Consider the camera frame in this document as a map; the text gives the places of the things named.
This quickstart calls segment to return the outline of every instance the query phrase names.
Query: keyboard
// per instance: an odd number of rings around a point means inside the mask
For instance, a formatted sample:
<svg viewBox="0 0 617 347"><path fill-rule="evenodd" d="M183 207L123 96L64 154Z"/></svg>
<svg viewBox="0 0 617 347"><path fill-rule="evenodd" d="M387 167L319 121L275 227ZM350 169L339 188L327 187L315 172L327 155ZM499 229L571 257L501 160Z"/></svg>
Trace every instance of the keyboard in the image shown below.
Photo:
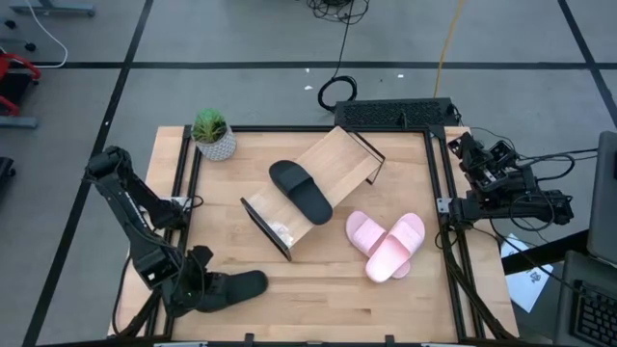
<svg viewBox="0 0 617 347"><path fill-rule="evenodd" d="M336 104L335 124L362 128L363 126L425 126L426 124L458 125L448 113L449 97L339 101Z"/></svg>
<svg viewBox="0 0 617 347"><path fill-rule="evenodd" d="M570 333L599 347L617 347L617 295L586 283L575 281Z"/></svg>

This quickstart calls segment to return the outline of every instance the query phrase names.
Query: wooden panel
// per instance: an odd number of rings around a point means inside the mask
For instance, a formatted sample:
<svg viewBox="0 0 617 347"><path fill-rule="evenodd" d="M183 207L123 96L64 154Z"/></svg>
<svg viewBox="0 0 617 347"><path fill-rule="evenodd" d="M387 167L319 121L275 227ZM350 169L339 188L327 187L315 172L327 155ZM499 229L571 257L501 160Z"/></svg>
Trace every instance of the wooden panel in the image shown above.
<svg viewBox="0 0 617 347"><path fill-rule="evenodd" d="M274 162L286 159L302 166L334 208L380 165L377 158L351 136L337 126L304 153L280 156ZM294 141L289 134L287 137L289 142ZM315 227L270 179L248 198L248 202L287 248L293 247Z"/></svg>
<svg viewBox="0 0 617 347"><path fill-rule="evenodd" d="M465 130L447 129L447 136L452 139ZM171 192L174 170L170 168L175 168L181 133L181 127L159 130L147 184L162 196ZM258 341L383 341L385 334L395 334L400 342L456 340L443 256L433 243L438 228L421 135L362 134L386 155L382 171L373 186L362 183L335 208L330 222L315 227L296 245L293 263L288 263L253 224L239 199L269 180L271 163L300 156L324 134L236 135L238 149L231 159L201 162L197 194L203 197L204 206L193 213L189 247L207 245L212 249L211 271L262 270L270 286L246 303L215 313L193 311L177 319L174 339L242 340L245 333L254 333ZM462 195L469 186L456 158L450 159ZM441 157L437 161L443 174ZM366 277L366 258L349 244L344 232L346 217L356 209L385 228L406 212L422 218L426 239L412 258L412 271L405 279L377 284ZM506 329L516 334L495 241L474 231L468 232L468 240L480 296ZM145 300L148 292L144 289L137 274L129 271L119 311L121 324L126 324Z"/></svg>

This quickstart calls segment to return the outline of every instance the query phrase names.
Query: white cable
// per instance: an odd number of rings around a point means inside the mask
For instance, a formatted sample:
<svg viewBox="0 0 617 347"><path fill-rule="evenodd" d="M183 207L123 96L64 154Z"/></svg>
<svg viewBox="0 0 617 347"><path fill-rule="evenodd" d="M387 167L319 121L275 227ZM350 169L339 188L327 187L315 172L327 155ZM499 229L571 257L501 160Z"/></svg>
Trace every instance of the white cable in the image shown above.
<svg viewBox="0 0 617 347"><path fill-rule="evenodd" d="M60 44L60 46L62 47L62 49L65 50L65 58L62 60L61 63L55 65L55 66L38 66L38 68L58 68L58 67L63 67L66 63L67 63L67 59L68 59L68 49L56 38L54 38L53 35L51 35L47 29L45 29L45 27L42 26L42 24L40 24L39 19L37 18L37 14L35 13L35 10L32 8L32 4L30 3L30 0L23 0L26 2L26 5L28 5L28 7L30 8L30 13L32 13L32 17L35 19L35 21L37 22L37 24L39 24L40 28L45 32L45 34L47 34L48 37L50 37L52 40L56 41L56 43Z"/></svg>

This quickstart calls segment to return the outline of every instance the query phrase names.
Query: pink slide sandal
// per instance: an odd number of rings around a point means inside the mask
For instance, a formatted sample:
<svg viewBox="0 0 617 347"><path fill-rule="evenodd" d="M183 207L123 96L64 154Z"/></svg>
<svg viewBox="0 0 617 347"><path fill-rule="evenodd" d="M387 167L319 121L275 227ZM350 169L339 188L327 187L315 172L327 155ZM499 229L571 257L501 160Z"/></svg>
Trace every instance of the pink slide sandal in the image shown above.
<svg viewBox="0 0 617 347"><path fill-rule="evenodd" d="M354 211L347 217L345 226L347 238L364 255L371 257L386 237L386 231L361 211ZM403 263L391 274L395 279L402 279L409 273L409 261Z"/></svg>
<svg viewBox="0 0 617 347"><path fill-rule="evenodd" d="M414 213L401 217L366 263L366 274L381 283L389 279L424 241L424 223Z"/></svg>

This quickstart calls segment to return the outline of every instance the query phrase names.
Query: concrete floor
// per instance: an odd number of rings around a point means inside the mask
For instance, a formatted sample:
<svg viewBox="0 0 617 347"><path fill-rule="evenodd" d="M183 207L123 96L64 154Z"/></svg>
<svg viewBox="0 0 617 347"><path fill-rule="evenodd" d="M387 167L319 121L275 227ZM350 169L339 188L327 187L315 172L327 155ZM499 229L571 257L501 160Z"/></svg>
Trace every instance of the concrete floor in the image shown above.
<svg viewBox="0 0 617 347"><path fill-rule="evenodd" d="M69 49L69 61L123 62L146 0L96 1L87 17L42 17ZM598 63L617 62L617 2L568 0ZM455 0L371 2L350 28L346 62L436 62ZM9 51L37 62L56 62L62 51L29 15L6 5L14 31L0 37L35 42L35 53ZM134 62L335 61L344 26L315 19L304 1L154 0ZM585 63L557 0L470 0L463 10L449 62ZM15 160L18 175L0 203L0 345L21 344L80 184L83 168L108 109L121 64L109 68L46 70L23 114L36 116L36 130L0 129L0 155ZM121 93L106 145L128 149L144 176L157 126L190 123L200 108L221 109L232 124L332 124L319 108L319 87L331 68L160 69L133 68ZM594 147L615 123L589 69L446 69L440 95L450 96L465 125L510 137L526 154ZM342 69L358 80L358 99L429 97L430 68ZM617 91L617 70L602 70ZM305 86L313 89L306 91ZM326 96L348 95L343 88ZM490 134L475 130L487 144ZM578 162L567 177L545 187L574 196L575 219L543 231L549 240L587 228L595 161ZM562 170L538 166L538 175ZM499 223L501 232L541 243L535 234ZM106 335L127 243L111 211L90 192L67 263L44 322L39 344L99 339ZM544 293L532 314L518 312L525 330L550 337L556 297Z"/></svg>

